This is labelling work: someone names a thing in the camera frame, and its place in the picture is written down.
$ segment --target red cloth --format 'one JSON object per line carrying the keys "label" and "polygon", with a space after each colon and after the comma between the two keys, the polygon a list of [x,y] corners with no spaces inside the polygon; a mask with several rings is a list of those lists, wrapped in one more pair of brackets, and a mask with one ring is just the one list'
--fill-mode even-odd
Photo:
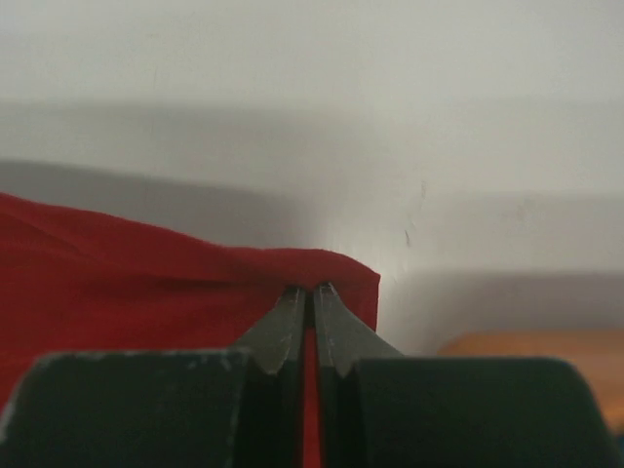
{"label": "red cloth", "polygon": [[[285,286],[324,281],[374,328],[379,276],[347,256],[228,248],[0,194],[0,407],[41,354],[227,346]],[[318,466],[314,390],[308,379],[308,467]]]}

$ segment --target white surface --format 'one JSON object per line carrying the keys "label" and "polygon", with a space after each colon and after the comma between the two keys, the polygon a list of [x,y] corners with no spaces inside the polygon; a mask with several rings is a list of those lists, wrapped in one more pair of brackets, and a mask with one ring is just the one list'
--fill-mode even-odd
{"label": "white surface", "polygon": [[410,352],[624,324],[624,2],[0,10],[0,189],[350,254]]}

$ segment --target folded red cloth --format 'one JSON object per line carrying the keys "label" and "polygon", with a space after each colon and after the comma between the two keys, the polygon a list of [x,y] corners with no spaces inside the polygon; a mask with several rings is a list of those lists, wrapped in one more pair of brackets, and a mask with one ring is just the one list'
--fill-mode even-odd
{"label": "folded red cloth", "polygon": [[[227,346],[285,286],[324,281],[374,328],[379,276],[347,256],[218,246],[0,194],[0,407],[42,354]],[[306,467],[319,464],[316,404],[306,401]]]}

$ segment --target red fabric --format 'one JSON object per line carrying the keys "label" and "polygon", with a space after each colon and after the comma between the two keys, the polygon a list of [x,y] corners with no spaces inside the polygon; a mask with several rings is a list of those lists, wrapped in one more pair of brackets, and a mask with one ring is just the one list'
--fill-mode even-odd
{"label": "red fabric", "polygon": [[[228,248],[0,194],[0,407],[41,354],[227,346],[285,286],[324,281],[374,328],[379,277],[347,256]],[[316,424],[310,400],[306,421]],[[314,427],[305,434],[306,466],[318,466]]]}

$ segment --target orange object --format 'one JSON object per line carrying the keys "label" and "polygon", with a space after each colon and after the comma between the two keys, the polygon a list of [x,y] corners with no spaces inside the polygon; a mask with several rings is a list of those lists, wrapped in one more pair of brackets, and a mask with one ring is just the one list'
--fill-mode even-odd
{"label": "orange object", "polygon": [[624,329],[470,333],[444,346],[441,356],[555,357],[576,366],[589,383],[604,420],[624,433]]}

